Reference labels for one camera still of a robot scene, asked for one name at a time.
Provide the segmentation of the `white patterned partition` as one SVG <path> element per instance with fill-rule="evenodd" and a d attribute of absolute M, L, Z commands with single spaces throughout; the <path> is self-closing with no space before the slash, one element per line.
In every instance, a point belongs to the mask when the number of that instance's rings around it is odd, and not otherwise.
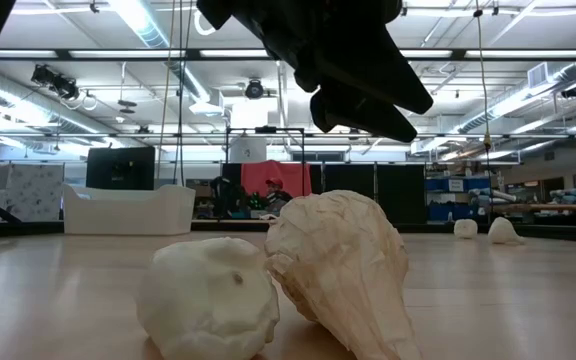
<path fill-rule="evenodd" d="M 22 222 L 57 221 L 63 165 L 0 164 L 0 208 Z"/>

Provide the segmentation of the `white plastic basket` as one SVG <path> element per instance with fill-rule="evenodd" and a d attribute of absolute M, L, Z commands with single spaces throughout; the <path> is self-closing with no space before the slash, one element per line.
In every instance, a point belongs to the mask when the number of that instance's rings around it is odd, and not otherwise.
<path fill-rule="evenodd" d="M 64 231 L 71 235 L 173 236 L 191 231 L 196 192 L 164 185 L 157 190 L 104 190 L 66 185 Z"/>

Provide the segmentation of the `person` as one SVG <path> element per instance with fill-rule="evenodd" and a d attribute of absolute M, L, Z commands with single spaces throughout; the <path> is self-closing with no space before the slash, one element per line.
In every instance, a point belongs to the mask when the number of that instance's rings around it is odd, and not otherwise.
<path fill-rule="evenodd" d="M 266 211 L 278 215 L 281 209 L 290 202 L 293 197 L 284 190 L 283 181 L 279 178 L 270 178 L 266 181 L 268 205 Z"/>

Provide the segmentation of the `round white garlic bulb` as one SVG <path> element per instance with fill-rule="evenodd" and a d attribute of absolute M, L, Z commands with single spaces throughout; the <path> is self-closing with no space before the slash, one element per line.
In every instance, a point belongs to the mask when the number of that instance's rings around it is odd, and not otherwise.
<path fill-rule="evenodd" d="M 240 238 L 157 250 L 135 298 L 165 360 L 251 360 L 274 340 L 278 293 L 260 249 Z"/>

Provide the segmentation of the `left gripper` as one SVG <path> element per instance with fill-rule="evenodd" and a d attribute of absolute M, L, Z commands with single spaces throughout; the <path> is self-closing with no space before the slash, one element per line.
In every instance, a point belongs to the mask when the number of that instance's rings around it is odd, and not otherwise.
<path fill-rule="evenodd" d="M 196 5 L 217 30 L 235 18 L 268 55 L 294 69 L 303 90 L 314 92 L 326 77 L 351 86 L 325 83 L 311 97 L 313 123 L 324 133 L 344 126 L 409 143 L 417 130 L 393 105 L 424 114 L 434 104 L 386 29 L 402 0 L 196 0 Z"/>

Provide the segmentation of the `thin black frame bar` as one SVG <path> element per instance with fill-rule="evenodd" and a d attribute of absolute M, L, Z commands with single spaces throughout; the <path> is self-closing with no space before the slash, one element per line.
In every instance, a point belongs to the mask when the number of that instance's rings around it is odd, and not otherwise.
<path fill-rule="evenodd" d="M 271 137 L 271 138 L 286 138 L 286 137 L 299 137 L 299 138 L 312 138 L 312 139 L 342 139 L 342 138 L 385 138 L 385 136 L 371 135 L 368 133 L 350 134 L 350 133 L 301 133 L 301 132 L 276 132 L 276 133 L 255 133 L 252 131 L 240 132 L 214 132 L 214 133 L 15 133 L 15 132 L 0 132 L 0 137 L 19 137 L 19 138 L 119 138 L 119 139 L 147 139 L 147 138 L 226 138 L 231 136 L 248 135 L 255 137 Z M 490 134 L 491 139 L 526 139 L 526 140 L 560 140 L 560 139 L 576 139 L 576 133 L 563 133 L 563 134 Z M 404 141 L 396 140 L 399 142 L 412 142 L 425 139 L 445 138 L 457 141 L 464 139 L 483 139 L 484 134 L 443 134 L 443 133 L 418 133 L 413 140 Z"/>

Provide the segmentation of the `round black ceiling fixture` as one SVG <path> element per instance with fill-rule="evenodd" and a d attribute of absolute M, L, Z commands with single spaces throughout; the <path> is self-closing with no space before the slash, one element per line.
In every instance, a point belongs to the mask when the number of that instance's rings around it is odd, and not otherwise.
<path fill-rule="evenodd" d="M 244 95 L 251 100 L 262 98 L 265 94 L 264 87 L 260 79 L 250 79 L 245 88 Z"/>

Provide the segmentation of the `red cloth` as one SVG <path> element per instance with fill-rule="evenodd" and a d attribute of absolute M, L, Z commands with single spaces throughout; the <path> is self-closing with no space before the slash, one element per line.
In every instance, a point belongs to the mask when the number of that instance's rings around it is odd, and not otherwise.
<path fill-rule="evenodd" d="M 310 166 L 299 163 L 282 163 L 268 160 L 241 165 L 241 186 L 247 193 L 266 195 L 269 180 L 279 180 L 282 189 L 292 197 L 307 196 L 312 193 Z"/>

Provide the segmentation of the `black panel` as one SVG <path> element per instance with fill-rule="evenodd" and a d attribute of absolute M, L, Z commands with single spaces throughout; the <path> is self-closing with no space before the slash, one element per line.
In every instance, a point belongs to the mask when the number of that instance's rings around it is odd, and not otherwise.
<path fill-rule="evenodd" d="M 377 184 L 379 204 L 391 223 L 426 223 L 422 166 L 378 165 Z"/>
<path fill-rule="evenodd" d="M 375 195 L 373 165 L 326 165 L 323 191 L 348 190 L 373 199 Z"/>

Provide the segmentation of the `ceiling air vent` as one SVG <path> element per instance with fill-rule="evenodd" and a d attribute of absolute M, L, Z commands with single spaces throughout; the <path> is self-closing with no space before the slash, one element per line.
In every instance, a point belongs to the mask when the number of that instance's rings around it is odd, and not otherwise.
<path fill-rule="evenodd" d="M 527 71 L 528 87 L 537 89 L 549 83 L 548 63 L 542 62 Z"/>

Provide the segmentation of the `small white garlic bulb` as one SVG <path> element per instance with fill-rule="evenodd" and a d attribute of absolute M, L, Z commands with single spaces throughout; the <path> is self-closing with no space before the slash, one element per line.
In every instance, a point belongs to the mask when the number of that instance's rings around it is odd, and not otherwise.
<path fill-rule="evenodd" d="M 472 219 L 459 219 L 454 223 L 453 232 L 458 239 L 473 239 L 478 234 L 478 224 Z"/>

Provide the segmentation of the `black stand frame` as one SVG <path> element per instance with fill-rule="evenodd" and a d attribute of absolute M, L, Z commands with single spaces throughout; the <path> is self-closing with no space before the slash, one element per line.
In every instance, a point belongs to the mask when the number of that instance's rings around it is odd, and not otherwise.
<path fill-rule="evenodd" d="M 301 132 L 302 134 L 305 133 L 302 128 L 282 128 L 282 127 L 275 127 L 275 126 L 261 126 L 261 127 L 254 127 L 254 128 L 227 128 L 226 132 L 240 132 L 243 131 L 252 131 L 255 133 L 276 133 L 276 132 Z M 221 165 L 220 175 L 232 181 L 234 184 L 241 185 L 241 165 L 240 163 L 232 163 L 229 161 L 229 143 L 241 136 L 248 136 L 248 135 L 240 135 L 240 136 L 231 136 L 225 138 L 225 161 Z M 286 137 L 286 138 L 271 138 L 271 137 L 261 137 L 266 139 L 267 145 L 267 160 L 274 160 L 282 163 L 299 163 L 303 166 L 306 163 L 301 160 L 299 162 L 294 162 L 290 159 L 283 161 L 280 159 L 282 155 L 286 155 L 291 157 L 295 154 L 303 156 L 305 154 L 305 144 L 300 143 L 296 148 L 292 147 L 289 141 L 294 137 Z M 247 193 L 247 205 L 249 214 L 246 218 L 248 219 L 259 219 L 268 213 L 266 211 L 266 207 L 268 202 L 266 200 L 266 195 L 260 195 L 259 193 Z"/>

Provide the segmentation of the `wooden workbench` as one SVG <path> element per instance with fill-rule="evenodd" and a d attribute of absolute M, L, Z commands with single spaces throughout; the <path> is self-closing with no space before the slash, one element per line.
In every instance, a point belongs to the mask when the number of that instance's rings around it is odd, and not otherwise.
<path fill-rule="evenodd" d="M 497 212 L 576 211 L 576 204 L 497 204 Z"/>

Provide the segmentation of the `black monitor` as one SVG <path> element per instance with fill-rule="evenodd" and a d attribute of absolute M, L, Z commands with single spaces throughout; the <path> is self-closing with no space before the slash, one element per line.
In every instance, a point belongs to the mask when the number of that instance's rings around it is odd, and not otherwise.
<path fill-rule="evenodd" d="M 154 170 L 153 147 L 91 148 L 86 186 L 106 190 L 153 190 Z"/>

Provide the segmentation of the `white paper wad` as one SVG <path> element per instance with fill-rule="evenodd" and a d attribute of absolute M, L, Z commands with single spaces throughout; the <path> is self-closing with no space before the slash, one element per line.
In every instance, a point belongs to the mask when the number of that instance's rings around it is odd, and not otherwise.
<path fill-rule="evenodd" d="M 513 224 L 503 217 L 497 217 L 490 225 L 488 240 L 492 244 L 524 245 L 525 240 L 517 234 Z"/>

